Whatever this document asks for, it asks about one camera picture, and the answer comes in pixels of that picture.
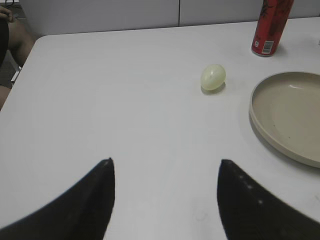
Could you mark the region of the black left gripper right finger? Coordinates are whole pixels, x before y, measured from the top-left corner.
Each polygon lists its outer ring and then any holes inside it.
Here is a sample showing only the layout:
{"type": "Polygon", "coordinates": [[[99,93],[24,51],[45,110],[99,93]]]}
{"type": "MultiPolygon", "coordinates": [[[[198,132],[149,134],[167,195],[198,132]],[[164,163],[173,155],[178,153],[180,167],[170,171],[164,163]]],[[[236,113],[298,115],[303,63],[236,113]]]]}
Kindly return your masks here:
{"type": "Polygon", "coordinates": [[[235,162],[223,159],[217,205],[229,240],[318,240],[320,223],[277,198],[235,162]]]}

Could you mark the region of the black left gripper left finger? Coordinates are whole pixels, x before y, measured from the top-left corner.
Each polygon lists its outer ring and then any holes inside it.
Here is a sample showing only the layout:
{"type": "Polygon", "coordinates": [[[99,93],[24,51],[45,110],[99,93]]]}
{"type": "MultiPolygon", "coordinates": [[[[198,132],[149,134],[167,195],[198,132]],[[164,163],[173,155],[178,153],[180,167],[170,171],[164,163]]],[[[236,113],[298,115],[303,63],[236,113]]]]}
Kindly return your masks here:
{"type": "Polygon", "coordinates": [[[102,240],[115,203],[115,169],[100,161],[79,182],[34,213],[2,228],[2,240],[102,240]]]}

